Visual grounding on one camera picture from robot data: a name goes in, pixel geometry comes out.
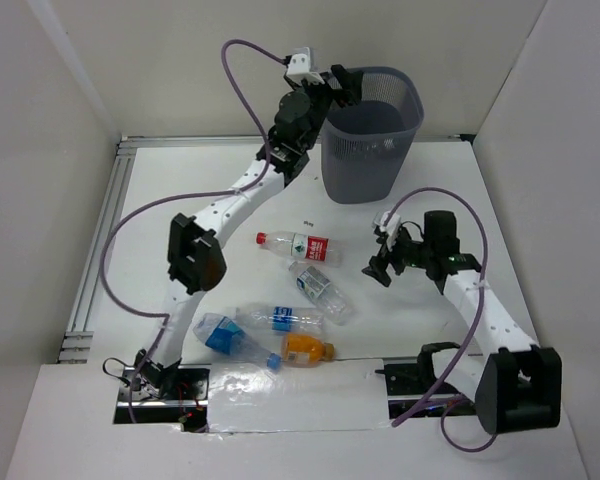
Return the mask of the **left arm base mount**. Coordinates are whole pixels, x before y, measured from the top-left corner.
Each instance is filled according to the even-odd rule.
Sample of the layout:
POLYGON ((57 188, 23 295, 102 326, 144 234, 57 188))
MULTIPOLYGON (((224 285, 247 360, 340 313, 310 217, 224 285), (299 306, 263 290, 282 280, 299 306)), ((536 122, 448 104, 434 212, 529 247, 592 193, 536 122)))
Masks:
POLYGON ((209 368, 178 367, 160 387, 140 374, 132 377, 133 366, 116 357, 106 358, 102 370, 118 382, 115 425, 173 424, 187 433, 209 431, 209 368))

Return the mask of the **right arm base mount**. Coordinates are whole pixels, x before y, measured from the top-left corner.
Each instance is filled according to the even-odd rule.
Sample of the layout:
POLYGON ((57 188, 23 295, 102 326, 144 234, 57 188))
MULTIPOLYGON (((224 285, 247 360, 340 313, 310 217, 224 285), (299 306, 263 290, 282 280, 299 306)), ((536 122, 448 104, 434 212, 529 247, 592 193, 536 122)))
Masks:
MULTIPOLYGON (((385 362, 375 374, 384 380, 387 397, 389 418, 397 419, 406 413, 435 383, 433 369, 434 353, 455 354, 459 345, 454 342, 436 342, 424 345, 418 356, 406 360, 385 362)), ((428 400, 428 404, 414 417, 439 418, 446 407, 457 402, 460 392, 451 385, 444 383, 428 400)))

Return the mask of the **Aquafina blue label bottle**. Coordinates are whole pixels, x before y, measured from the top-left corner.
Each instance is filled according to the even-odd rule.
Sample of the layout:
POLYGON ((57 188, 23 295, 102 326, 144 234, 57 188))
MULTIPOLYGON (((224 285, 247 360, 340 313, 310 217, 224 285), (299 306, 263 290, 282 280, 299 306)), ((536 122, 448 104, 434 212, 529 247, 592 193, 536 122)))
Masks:
POLYGON ((248 304, 235 312, 237 323, 274 333, 298 333, 320 337, 324 333, 324 315, 315 308, 285 305, 248 304))

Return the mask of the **red label water bottle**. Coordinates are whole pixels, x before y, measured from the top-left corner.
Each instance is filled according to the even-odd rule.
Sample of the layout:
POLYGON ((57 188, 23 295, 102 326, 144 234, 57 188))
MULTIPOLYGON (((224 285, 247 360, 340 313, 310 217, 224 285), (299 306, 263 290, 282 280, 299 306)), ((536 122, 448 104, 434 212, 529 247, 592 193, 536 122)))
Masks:
POLYGON ((261 248, 295 261, 334 267, 342 263, 343 247, 325 237, 290 231, 258 232, 255 241, 261 248))

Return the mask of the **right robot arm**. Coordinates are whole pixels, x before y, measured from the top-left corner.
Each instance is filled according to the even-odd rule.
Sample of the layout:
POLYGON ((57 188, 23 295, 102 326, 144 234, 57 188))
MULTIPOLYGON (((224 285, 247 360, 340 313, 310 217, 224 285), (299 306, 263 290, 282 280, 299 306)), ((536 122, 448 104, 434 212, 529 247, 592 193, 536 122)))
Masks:
POLYGON ((416 379, 428 392, 446 384, 476 408, 480 425, 491 434, 555 428, 561 417, 562 361, 541 347, 505 309, 488 282, 482 264, 460 250, 453 212, 428 211, 415 240, 399 216, 384 212, 374 221, 380 246, 365 275, 389 286, 392 274, 421 269, 457 310, 483 357, 472 359, 453 342, 423 346, 416 379))

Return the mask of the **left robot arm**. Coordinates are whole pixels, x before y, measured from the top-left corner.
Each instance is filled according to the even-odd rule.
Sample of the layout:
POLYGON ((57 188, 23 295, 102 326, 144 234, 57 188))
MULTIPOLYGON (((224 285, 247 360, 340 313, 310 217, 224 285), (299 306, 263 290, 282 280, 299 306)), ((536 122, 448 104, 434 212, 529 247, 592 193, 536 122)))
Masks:
POLYGON ((134 361, 143 389, 156 399, 176 390, 182 348, 199 303, 227 271, 222 249, 230 236, 264 202, 282 192, 304 169, 328 113, 354 106, 362 98, 363 73, 333 65, 327 72, 285 78, 284 95, 263 147, 246 173, 197 214, 176 215, 167 249, 168 290, 157 346, 140 350, 134 361))

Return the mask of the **clear bottle white cap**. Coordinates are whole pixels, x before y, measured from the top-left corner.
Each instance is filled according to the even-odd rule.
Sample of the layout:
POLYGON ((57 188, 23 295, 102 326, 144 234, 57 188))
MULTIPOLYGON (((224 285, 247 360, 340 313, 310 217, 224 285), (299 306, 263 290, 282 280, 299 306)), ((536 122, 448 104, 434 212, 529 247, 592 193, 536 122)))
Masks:
POLYGON ((393 138, 364 142, 361 145, 361 156, 368 160, 390 159, 396 156, 398 147, 393 138))

